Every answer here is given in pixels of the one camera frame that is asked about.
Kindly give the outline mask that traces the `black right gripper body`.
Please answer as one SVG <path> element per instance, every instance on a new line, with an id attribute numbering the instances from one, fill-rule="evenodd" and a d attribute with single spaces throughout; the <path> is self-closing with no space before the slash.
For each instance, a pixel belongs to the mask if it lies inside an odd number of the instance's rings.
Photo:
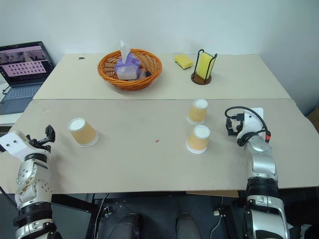
<path id="1" fill-rule="evenodd" d="M 244 125 L 244 113 L 235 114 L 231 119 L 236 122 L 236 127 L 233 130 L 239 133 Z"/>

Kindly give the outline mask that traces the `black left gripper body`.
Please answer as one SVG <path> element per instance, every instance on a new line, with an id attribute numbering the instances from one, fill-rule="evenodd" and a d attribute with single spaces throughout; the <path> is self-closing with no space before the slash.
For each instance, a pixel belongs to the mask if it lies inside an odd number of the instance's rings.
<path id="1" fill-rule="evenodd" d="M 31 139 L 29 134 L 26 136 L 26 138 L 28 139 L 28 142 L 31 146 L 38 148 L 38 149 L 44 149 L 44 150 L 48 151 L 49 153 L 51 152 L 50 145 L 39 144 L 39 141 L 37 139 Z"/>

